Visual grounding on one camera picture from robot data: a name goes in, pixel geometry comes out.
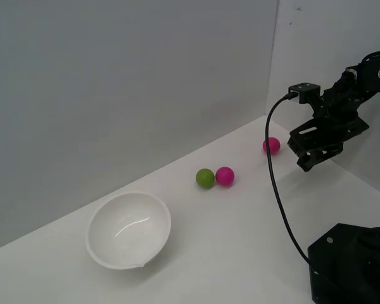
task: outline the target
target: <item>wire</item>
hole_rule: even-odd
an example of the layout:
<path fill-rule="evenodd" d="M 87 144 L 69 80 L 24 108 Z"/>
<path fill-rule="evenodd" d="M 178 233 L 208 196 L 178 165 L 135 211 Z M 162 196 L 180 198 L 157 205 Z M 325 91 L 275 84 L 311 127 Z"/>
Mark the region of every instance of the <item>wire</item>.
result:
<path fill-rule="evenodd" d="M 308 263 L 308 265 L 314 270 L 315 267 L 313 266 L 312 262 L 310 259 L 306 256 L 304 251 L 301 249 L 300 245 L 298 244 L 296 238 L 294 237 L 293 231 L 290 228 L 289 221 L 286 216 L 286 212 L 284 211 L 283 204 L 280 199 L 280 194 L 279 191 L 277 190 L 277 185 L 276 185 L 276 180 L 274 178 L 274 173 L 273 173 L 273 165 L 272 165 L 272 154 L 270 152 L 270 146 L 269 146 L 269 123 L 270 119 L 272 118 L 274 110 L 281 104 L 283 101 L 292 99 L 298 96 L 298 93 L 292 92 L 287 95 L 285 95 L 283 98 L 281 98 L 277 103 L 274 104 L 272 109 L 270 110 L 269 114 L 267 115 L 267 120 L 266 120 L 266 128 L 265 128 L 265 142 L 266 142 L 266 151 L 267 151 L 267 165 L 269 166 L 269 174 L 270 174 L 270 180 L 272 181 L 272 186 L 273 186 L 273 191 L 274 195 L 276 197 L 277 204 L 279 205 L 279 209 L 281 212 L 281 217 L 283 218 L 284 225 L 286 226 L 287 232 L 293 242 L 293 244 L 296 246 L 298 253 L 301 255 L 301 257 Z"/>
<path fill-rule="evenodd" d="M 333 288 L 335 288 L 337 291 L 340 292 L 340 295 L 344 298 L 345 301 L 350 300 L 352 297 L 350 294 L 348 294 L 344 289 L 341 289 L 337 284 L 333 282 L 328 276 L 324 275 L 322 272 L 319 272 L 317 268 L 314 266 L 313 262 L 306 256 L 304 251 L 301 249 L 300 245 L 298 244 L 296 238 L 294 237 L 293 231 L 290 228 L 289 221 L 286 216 L 286 212 L 284 211 L 283 204 L 280 199 L 279 190 L 277 190 L 276 180 L 274 178 L 273 173 L 273 164 L 272 164 L 272 154 L 270 152 L 270 146 L 269 146 L 269 124 L 270 119 L 272 118 L 274 110 L 285 100 L 293 99 L 298 96 L 297 92 L 291 92 L 289 94 L 284 95 L 283 98 L 278 100 L 277 103 L 274 104 L 272 109 L 269 111 L 269 114 L 267 115 L 266 120 L 266 127 L 265 127 L 265 142 L 266 142 L 266 151 L 267 151 L 267 165 L 269 166 L 269 174 L 270 174 L 270 180 L 272 181 L 273 191 L 274 195 L 276 197 L 277 204 L 279 205 L 279 209 L 281 212 L 281 217 L 283 218 L 284 225 L 286 226 L 287 232 L 294 244 L 294 246 L 297 248 L 298 253 L 301 255 L 301 257 L 306 261 L 306 263 L 310 266 L 312 271 L 314 271 L 315 274 L 318 276 L 323 277 Z"/>

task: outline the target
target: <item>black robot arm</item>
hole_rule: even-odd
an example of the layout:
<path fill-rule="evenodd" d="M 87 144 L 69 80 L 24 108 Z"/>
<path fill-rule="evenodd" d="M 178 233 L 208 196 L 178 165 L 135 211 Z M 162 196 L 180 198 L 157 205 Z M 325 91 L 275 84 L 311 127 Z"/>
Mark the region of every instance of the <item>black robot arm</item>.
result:
<path fill-rule="evenodd" d="M 320 86 L 309 83 L 289 87 L 301 104 L 313 109 L 313 119 L 290 132 L 289 147 L 297 164 L 309 171 L 313 166 L 343 151 L 343 143 L 367 130 L 358 107 L 380 92 L 380 52 L 367 55 L 361 63 L 346 68 L 341 78 L 323 95 Z"/>

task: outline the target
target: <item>white bowl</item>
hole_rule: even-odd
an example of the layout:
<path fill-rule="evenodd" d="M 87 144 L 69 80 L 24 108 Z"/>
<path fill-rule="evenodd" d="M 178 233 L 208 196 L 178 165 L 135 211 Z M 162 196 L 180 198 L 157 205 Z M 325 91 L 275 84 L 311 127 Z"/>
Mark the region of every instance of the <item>white bowl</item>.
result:
<path fill-rule="evenodd" d="M 94 214 L 86 234 L 90 256 L 110 269 L 143 267 L 165 245 L 171 226 L 163 201 L 146 193 L 125 193 Z"/>

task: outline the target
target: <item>green ball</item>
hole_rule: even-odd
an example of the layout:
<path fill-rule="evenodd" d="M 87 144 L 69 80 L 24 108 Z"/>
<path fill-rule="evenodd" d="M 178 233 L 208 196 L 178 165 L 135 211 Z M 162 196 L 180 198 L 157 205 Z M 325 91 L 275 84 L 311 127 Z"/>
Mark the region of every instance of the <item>green ball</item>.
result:
<path fill-rule="evenodd" d="M 196 182 L 200 187 L 211 188 L 214 184 L 215 176 L 210 169 L 201 169 L 196 174 Z"/>

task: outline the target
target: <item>pink ball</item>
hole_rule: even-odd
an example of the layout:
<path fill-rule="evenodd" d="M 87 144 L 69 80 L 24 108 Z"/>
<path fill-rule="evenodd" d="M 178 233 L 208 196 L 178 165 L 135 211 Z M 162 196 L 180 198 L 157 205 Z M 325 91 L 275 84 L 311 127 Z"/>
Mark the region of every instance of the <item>pink ball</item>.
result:
<path fill-rule="evenodd" d="M 269 137 L 270 154 L 275 155 L 280 150 L 280 142 L 275 137 Z M 266 141 L 263 142 L 263 150 L 266 151 Z"/>
<path fill-rule="evenodd" d="M 230 186 L 232 182 L 234 182 L 235 179 L 235 173 L 232 171 L 231 168 L 228 167 L 222 167 L 217 170 L 217 173 L 215 174 L 215 180 L 221 185 L 221 186 Z"/>

